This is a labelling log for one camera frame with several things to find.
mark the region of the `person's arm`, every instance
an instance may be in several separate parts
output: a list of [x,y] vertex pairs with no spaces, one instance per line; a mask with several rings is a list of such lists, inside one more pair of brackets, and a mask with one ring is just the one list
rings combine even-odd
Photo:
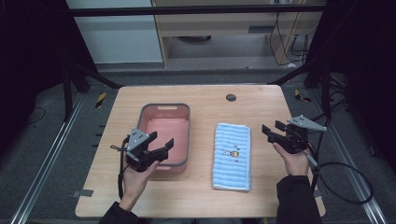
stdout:
[[127,167],[123,173],[124,194],[120,203],[113,203],[105,215],[99,221],[99,224],[134,224],[137,223],[138,217],[131,212],[140,195],[145,189],[149,177],[157,169],[159,162],[155,161],[147,171],[138,173],[131,167]]
[[288,176],[276,185],[279,199],[276,224],[322,223],[307,176],[309,161],[306,154],[289,154],[279,144],[273,143],[273,146],[283,158],[288,172]]

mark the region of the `folded towel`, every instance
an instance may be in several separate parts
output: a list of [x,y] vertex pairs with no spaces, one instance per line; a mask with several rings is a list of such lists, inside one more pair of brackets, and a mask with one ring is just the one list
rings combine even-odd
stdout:
[[217,125],[212,184],[215,189],[251,190],[248,126]]

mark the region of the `black sleeve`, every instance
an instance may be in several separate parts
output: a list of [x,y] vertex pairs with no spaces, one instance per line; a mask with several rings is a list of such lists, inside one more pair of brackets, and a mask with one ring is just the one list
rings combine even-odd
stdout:
[[322,223],[306,175],[288,175],[276,185],[279,207],[276,224]]
[[127,212],[120,208],[119,203],[113,203],[102,219],[100,219],[99,224],[135,224],[138,219],[132,212]]

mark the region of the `cartoon print on towel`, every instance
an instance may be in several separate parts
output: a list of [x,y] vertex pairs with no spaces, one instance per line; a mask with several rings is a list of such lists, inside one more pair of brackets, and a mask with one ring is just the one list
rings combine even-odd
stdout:
[[223,154],[223,155],[226,155],[226,156],[232,156],[232,157],[235,157],[235,158],[238,158],[238,156],[239,156],[239,152],[238,152],[238,151],[235,151],[235,150],[229,151],[229,150],[223,149],[222,154]]

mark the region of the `wooden table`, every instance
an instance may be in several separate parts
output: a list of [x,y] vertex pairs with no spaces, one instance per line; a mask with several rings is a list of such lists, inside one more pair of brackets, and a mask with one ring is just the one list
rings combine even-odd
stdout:
[[[226,95],[236,95],[229,102]],[[190,155],[186,171],[179,175],[154,174],[133,209],[139,217],[275,217],[276,183],[286,174],[280,156],[267,143],[262,124],[275,131],[275,121],[286,122],[290,112],[280,87],[270,85],[142,86],[121,88],[94,157],[80,197],[79,217],[101,217],[119,200],[117,175],[120,145],[136,127],[142,107],[150,103],[184,103],[191,109]],[[212,188],[216,125],[244,124],[251,129],[251,177],[249,192]],[[325,209],[317,198],[319,211]]]

